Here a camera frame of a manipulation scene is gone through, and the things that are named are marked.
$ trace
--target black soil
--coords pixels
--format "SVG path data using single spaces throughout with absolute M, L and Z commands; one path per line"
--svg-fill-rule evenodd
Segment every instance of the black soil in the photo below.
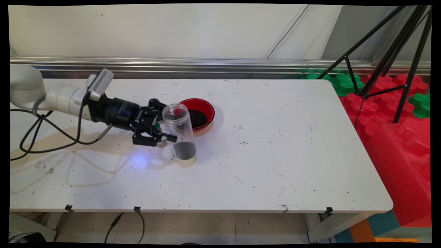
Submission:
M 179 142 L 173 145 L 176 156 L 179 159 L 187 160 L 196 155 L 196 146 L 193 142 Z
M 205 116 L 204 113 L 202 113 L 199 110 L 189 109 L 188 112 L 190 113 L 190 120 L 191 120 L 191 126 L 194 128 L 201 127 L 205 124 L 207 124 L 208 119 Z

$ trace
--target table leg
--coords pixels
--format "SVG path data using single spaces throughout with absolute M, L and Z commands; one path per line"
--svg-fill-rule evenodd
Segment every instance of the table leg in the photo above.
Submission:
M 373 214 L 332 214 L 308 232 L 310 243 L 321 243 Z

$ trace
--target black cable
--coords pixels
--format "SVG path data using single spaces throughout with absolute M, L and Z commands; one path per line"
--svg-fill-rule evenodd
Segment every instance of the black cable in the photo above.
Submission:
M 32 125 L 32 127 L 31 127 L 30 130 L 32 130 L 32 129 L 35 127 L 35 125 L 36 125 L 37 123 L 38 123 L 38 126 L 37 126 L 37 129 L 35 130 L 34 137 L 32 138 L 32 142 L 31 142 L 30 145 L 29 145 L 29 148 L 28 148 L 29 150 L 32 149 L 32 147 L 34 146 L 35 139 L 37 138 L 38 130 L 40 130 L 40 126 L 41 126 L 42 120 L 41 120 L 41 119 L 38 119 L 38 120 Z M 26 155 L 28 155 L 27 152 L 25 152 L 25 154 L 23 154 L 23 155 L 21 155 L 21 156 L 19 156 L 19 157 L 11 158 L 11 161 L 19 160 L 19 159 L 21 159 L 21 158 L 24 158 Z
M 64 146 L 60 146 L 60 147 L 57 147 L 57 148 L 47 149 L 47 150 L 40 150 L 40 151 L 30 151 L 30 150 L 25 150 L 25 149 L 23 148 L 23 143 L 25 142 L 27 136 L 29 135 L 30 131 L 32 130 L 32 129 L 30 129 L 30 130 L 25 134 L 25 136 L 23 137 L 22 141 L 20 142 L 20 150 L 22 150 L 22 151 L 24 151 L 24 152 L 31 153 L 31 154 L 38 154 L 38 153 L 46 153 L 46 152 L 51 152 L 51 151 L 61 150 L 61 149 L 64 149 L 64 148 L 66 148 L 66 147 L 73 146 L 73 145 L 75 145 L 76 143 L 78 143 L 78 141 L 79 141 L 79 139 L 80 139 L 80 135 L 81 135 L 81 116 L 82 116 L 82 111 L 83 111 L 83 109 L 84 109 L 84 105 L 86 104 L 86 101 L 87 101 L 87 99 L 89 98 L 89 96 L 90 96 L 90 92 L 88 92 L 88 93 L 86 94 L 86 96 L 84 96 L 83 101 L 82 101 L 82 103 L 81 103 L 81 107 L 80 107 L 80 111 L 79 111 L 79 115 L 78 115 L 77 138 L 76 138 L 72 143 L 67 144 L 67 145 L 64 145 Z
M 32 111 L 30 111 L 30 110 L 25 110 L 25 109 L 11 109 L 10 110 L 11 112 L 25 112 L 25 113 L 32 113 Z M 57 127 L 57 125 L 55 125 L 53 122 L 51 122 L 50 120 L 48 120 L 48 119 L 46 119 L 46 117 L 45 116 L 43 116 L 43 115 L 39 115 L 39 114 L 37 114 L 37 117 L 38 118 L 41 118 L 41 119 L 43 119 L 44 121 L 46 121 L 47 123 L 49 123 L 49 124 L 51 124 L 55 129 L 57 129 L 59 132 L 61 132 L 63 135 L 65 135 L 66 137 L 68 137 L 68 138 L 70 138 L 71 140 L 74 140 L 75 141 L 75 138 L 73 138 L 72 136 L 70 136 L 69 134 L 67 134 L 65 131 L 63 131 L 61 128 L 59 128 L 59 127 Z M 79 144 L 82 144 L 82 145 L 91 145 L 91 144 L 93 144 L 93 143 L 95 143 L 95 142 L 97 142 L 99 139 L 95 139 L 94 141 L 91 141 L 91 142 L 82 142 L 82 141 L 78 141 L 78 143 Z
M 121 216 L 122 216 L 123 214 L 124 214 L 124 213 L 119 214 L 119 215 L 115 218 L 115 220 L 113 220 L 112 224 L 110 225 L 109 231 L 108 231 L 107 234 L 106 234 L 106 238 L 104 239 L 104 244 L 107 242 L 107 237 L 109 236 L 110 231 L 112 230 L 112 228 L 114 228 L 114 227 L 116 226 L 116 224 L 118 223 L 118 221 L 120 221 Z
M 81 134 L 81 116 L 82 116 L 82 111 L 83 111 L 83 109 L 84 109 L 84 106 L 85 106 L 86 103 L 87 103 L 87 100 L 89 99 L 89 96 L 90 96 L 90 92 L 88 92 L 88 93 L 84 96 L 84 98 L 83 98 L 83 100 L 82 100 L 82 103 L 81 103 L 81 107 L 80 107 L 80 111 L 79 111 L 79 115 L 78 115 L 78 129 L 77 129 L 77 136 L 76 136 L 76 138 L 73 138 L 72 136 L 68 135 L 66 132 L 64 132 L 63 130 L 61 130 L 61 129 L 60 129 L 59 127 L 57 127 L 54 123 L 52 123 L 51 121 L 49 121 L 49 120 L 46 118 L 46 117 L 48 117 L 53 111 L 49 111 L 46 115 L 39 115 L 39 114 L 36 114 L 37 117 L 38 117 L 38 120 L 34 123 L 34 125 L 32 125 L 32 127 L 28 130 L 28 132 L 25 134 L 25 136 L 23 137 L 23 139 L 22 139 L 21 142 L 20 142 L 20 146 L 19 146 L 19 148 L 20 148 L 20 150 L 22 150 L 23 152 L 25 152 L 25 154 L 23 154 L 22 156 L 19 156 L 19 157 L 17 157 L 17 158 L 12 158 L 11 161 L 21 159 L 21 158 L 25 157 L 26 155 L 28 155 L 29 153 L 31 153 L 31 154 L 38 154 L 38 153 L 51 152 L 51 151 L 60 150 L 60 149 L 66 148 L 66 147 L 73 146 L 73 145 L 75 145 L 76 143 L 80 143 L 80 144 L 83 144 L 83 145 L 91 145 L 91 144 L 97 142 L 98 140 L 100 140 L 99 138 L 97 138 L 97 139 L 95 139 L 95 140 L 93 140 L 93 141 L 91 141 L 91 142 L 82 142 L 82 141 L 79 140 L 79 138 L 80 138 L 80 134 Z M 32 111 L 29 111 L 29 110 L 23 110 L 23 109 L 11 109 L 11 112 L 14 112 L 14 111 L 17 111 L 17 112 L 25 112 L 25 113 L 32 113 Z M 49 124 L 51 124 L 53 127 L 55 127 L 55 129 L 57 129 L 58 131 L 60 131 L 60 132 L 61 132 L 63 135 L 65 135 L 66 137 L 72 139 L 73 142 L 70 143 L 70 144 L 67 144 L 67 145 L 61 146 L 61 147 L 52 148 L 52 149 L 48 149 L 48 150 L 31 151 L 32 147 L 34 146 L 35 139 L 37 138 L 37 134 L 38 134 L 38 131 L 39 131 L 39 129 L 40 129 L 40 126 L 41 126 L 43 120 L 46 121 L 46 122 L 48 122 Z M 35 131 L 34 137 L 33 137 L 33 139 L 32 139 L 31 145 L 30 145 L 29 148 L 26 150 L 26 149 L 23 148 L 23 144 L 24 144 L 26 138 L 29 136 L 29 134 L 32 132 L 32 130 L 35 128 L 35 125 L 37 125 L 37 124 L 38 124 L 38 126 L 37 126 L 37 129 L 36 129 L 36 131 Z
M 146 225 L 144 224 L 144 218 L 142 217 L 142 215 L 139 212 L 137 212 L 137 214 L 139 214 L 139 216 L 142 219 L 142 235 L 141 235 L 141 239 L 137 243 L 137 244 L 139 244 L 141 242 L 142 238 L 144 237 L 144 230 L 146 228 Z
M 139 243 L 141 242 L 142 238 L 144 237 L 144 232 L 145 232 L 145 229 L 146 229 L 146 225 L 145 225 L 145 223 L 144 223 L 144 218 L 142 217 L 142 215 L 141 215 L 139 212 L 136 212 L 136 213 L 139 214 L 139 216 L 140 216 L 141 219 L 142 219 L 142 235 L 141 235 L 141 239 L 140 239 L 140 240 L 138 241 L 138 243 L 137 243 L 137 244 L 139 244 Z M 106 244 L 106 242 L 107 242 L 107 238 L 108 238 L 108 236 L 109 236 L 110 231 L 112 230 L 112 228 L 114 228 L 114 227 L 116 226 L 116 224 L 118 224 L 118 221 L 120 221 L 121 216 L 122 216 L 123 214 L 124 214 L 124 213 L 121 213 L 120 215 L 118 215 L 118 216 L 115 218 L 115 220 L 113 220 L 112 224 L 110 225 L 109 231 L 107 231 L 106 238 L 104 239 L 104 244 Z
M 361 107 L 363 107 L 363 102 L 364 102 L 364 97 L 363 97 L 363 100 L 361 100 L 361 105 L 360 105 L 359 113 L 357 114 L 357 117 L 355 118 L 354 128 L 357 127 L 357 119 L 358 119 L 358 116 L 360 115 Z

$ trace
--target black tripod leg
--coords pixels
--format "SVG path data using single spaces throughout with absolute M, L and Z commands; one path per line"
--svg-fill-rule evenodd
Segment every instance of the black tripod leg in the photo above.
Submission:
M 386 74 L 389 72 L 389 69 L 392 67 L 393 62 L 396 60 L 396 58 L 398 57 L 398 53 L 401 51 L 401 49 L 403 48 L 403 46 L 406 44 L 406 42 L 409 40 L 409 38 L 413 35 L 413 33 L 415 32 L 415 30 L 418 28 L 418 26 L 421 24 L 421 22 L 424 20 L 424 18 L 427 16 L 427 14 L 429 14 L 429 12 L 427 12 L 421 19 L 420 21 L 415 25 L 415 27 L 412 28 L 412 32 L 407 36 L 407 38 L 400 44 L 395 56 L 393 57 L 392 61 L 389 63 L 389 65 L 386 67 L 386 69 L 383 71 L 382 76 L 386 76 Z
M 358 95 L 359 94 L 358 86 L 357 86 L 357 82 L 355 81 L 354 72 L 352 71 L 351 63 L 349 62 L 349 58 L 346 55 L 344 56 L 344 60 L 346 60 L 346 65 L 348 66 L 349 75 L 351 76 L 352 84 L 354 85 L 355 94 Z
M 359 40 L 355 45 L 353 45 L 348 51 L 346 51 L 337 61 L 335 61 L 326 71 L 324 71 L 317 79 L 322 79 L 326 74 L 328 74 L 332 69 L 334 69 L 341 61 L 344 60 L 344 56 L 348 56 L 355 49 L 357 49 L 363 42 L 365 42 L 369 37 L 371 37 L 377 30 L 383 27 L 392 17 L 394 17 L 398 12 L 400 12 L 405 6 L 398 6 L 394 9 L 386 18 L 384 18 L 379 24 L 377 24 L 369 33 L 367 33 L 361 40 Z
M 416 67 L 418 66 L 419 59 L 421 58 L 422 50 L 424 49 L 424 45 L 426 44 L 427 37 L 429 36 L 431 26 L 432 26 L 432 6 L 430 6 L 429 15 L 427 16 L 426 24 L 425 24 L 424 30 L 421 34 L 421 38 L 419 40 L 414 59 L 412 61 L 409 75 L 407 76 L 407 80 L 406 80 L 407 86 L 404 88 L 403 94 L 401 95 L 401 99 L 398 104 L 398 108 L 396 109 L 395 118 L 393 119 L 393 123 L 398 123 L 398 121 L 400 120 L 400 116 L 403 111 L 403 107 L 406 102 L 406 99 L 407 99 L 407 94 L 409 94 L 409 90 L 412 85 L 412 80 L 415 75 Z
M 418 23 L 419 19 L 423 15 L 423 12 L 427 5 L 418 5 L 415 10 L 413 11 L 412 15 L 409 17 L 401 31 L 398 33 L 398 36 L 393 41 L 392 45 L 387 50 L 386 54 L 383 56 L 382 60 L 377 64 L 377 67 L 372 72 L 371 77 L 367 81 L 366 85 L 361 90 L 361 93 L 363 95 L 369 94 L 369 91 L 371 90 L 372 86 L 374 86 L 374 83 L 377 81 L 377 78 L 380 76 L 380 74 L 387 68 L 390 61 L 397 55 L 397 51 L 400 49 L 400 45 L 405 41 L 408 36 L 413 31 L 413 28 Z

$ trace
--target tripod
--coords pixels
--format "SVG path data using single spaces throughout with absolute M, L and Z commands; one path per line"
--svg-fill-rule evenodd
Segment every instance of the tripod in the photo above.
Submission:
M 345 60 L 346 65 L 348 66 L 349 75 L 351 76 L 352 83 L 354 84 L 355 94 L 359 95 L 364 99 L 367 99 L 371 96 L 380 95 L 383 93 L 391 92 L 394 90 L 404 89 L 400 98 L 400 102 L 398 104 L 398 108 L 395 113 L 395 117 L 393 119 L 393 123 L 398 123 L 400 120 L 401 112 L 403 111 L 404 104 L 406 102 L 407 95 L 409 93 L 413 77 L 415 75 L 416 68 L 418 66 L 418 62 L 421 58 L 422 50 L 424 49 L 424 45 L 426 43 L 427 37 L 429 36 L 429 31 L 432 26 L 432 5 L 430 6 L 429 11 L 426 13 L 427 20 L 424 26 L 424 30 L 422 32 L 421 38 L 419 40 L 414 59 L 412 61 L 411 68 L 409 70 L 409 74 L 407 76 L 406 83 L 404 85 L 400 85 L 397 87 L 393 87 L 387 90 L 382 90 L 376 93 L 369 94 L 372 86 L 374 86 L 377 78 L 382 74 L 383 76 L 389 71 L 392 66 L 394 60 L 398 56 L 398 53 L 402 49 L 402 47 L 406 44 L 409 37 L 413 34 L 417 26 L 423 21 L 426 15 L 423 16 L 424 10 L 427 8 L 427 5 L 418 5 L 401 31 L 398 33 L 397 37 L 384 54 L 383 58 L 375 67 L 372 72 L 371 77 L 367 81 L 366 85 L 363 89 L 359 90 L 357 84 L 355 82 L 354 72 L 352 71 L 351 63 L 349 62 L 349 55 L 355 51 L 363 42 L 365 42 L 369 37 L 371 37 L 375 32 L 377 32 L 381 27 L 383 27 L 392 17 L 394 17 L 398 12 L 400 12 L 405 6 L 398 6 L 394 11 L 392 11 L 386 18 L 384 18 L 379 24 L 377 24 L 369 33 L 367 33 L 361 40 L 359 40 L 354 46 L 352 46 L 347 52 L 345 52 L 335 63 L 333 63 L 326 71 L 324 71 L 317 79 L 322 79 L 326 74 L 328 74 L 332 69 L 334 69 L 341 61 Z

